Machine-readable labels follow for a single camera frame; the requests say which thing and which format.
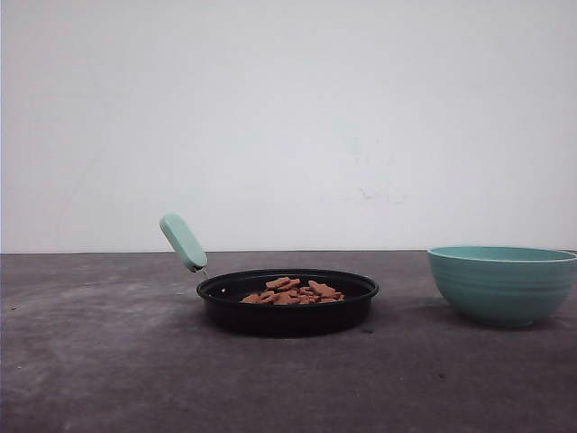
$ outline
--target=white wall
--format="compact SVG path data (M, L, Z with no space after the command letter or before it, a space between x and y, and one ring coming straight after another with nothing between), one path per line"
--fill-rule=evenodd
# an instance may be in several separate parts
M5 252L577 247L577 2L4 0Z

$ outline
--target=frying pan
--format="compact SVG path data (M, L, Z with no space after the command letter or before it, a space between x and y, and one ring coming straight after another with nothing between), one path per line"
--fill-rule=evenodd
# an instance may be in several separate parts
M160 229L190 271L200 271L208 264L200 243L180 216L165 215ZM262 291L266 281L284 276L326 283L342 292L344 299L296 305L240 302L245 296ZM322 269L234 272L209 278L197 286L206 314L214 323L233 332L263 336L310 336L354 327L367 317L371 298L378 291L378 284L369 277Z

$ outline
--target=pan handle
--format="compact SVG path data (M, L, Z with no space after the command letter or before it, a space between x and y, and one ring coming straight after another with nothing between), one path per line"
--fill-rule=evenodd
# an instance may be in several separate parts
M160 230L189 271L200 271L208 264L205 251L180 216L177 214L163 216L160 219Z

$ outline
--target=gray table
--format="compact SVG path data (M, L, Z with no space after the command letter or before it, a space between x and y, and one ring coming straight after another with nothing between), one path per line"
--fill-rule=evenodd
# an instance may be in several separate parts
M211 253L381 287L357 328L215 328L172 253L4 255L3 432L575 432L577 296L522 330L440 298L424 253Z

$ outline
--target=ceramic bowl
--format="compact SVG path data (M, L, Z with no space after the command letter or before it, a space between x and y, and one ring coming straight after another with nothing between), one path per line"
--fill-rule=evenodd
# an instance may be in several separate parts
M577 254L508 246L428 250L437 288L465 315L525 327L553 313L577 281Z

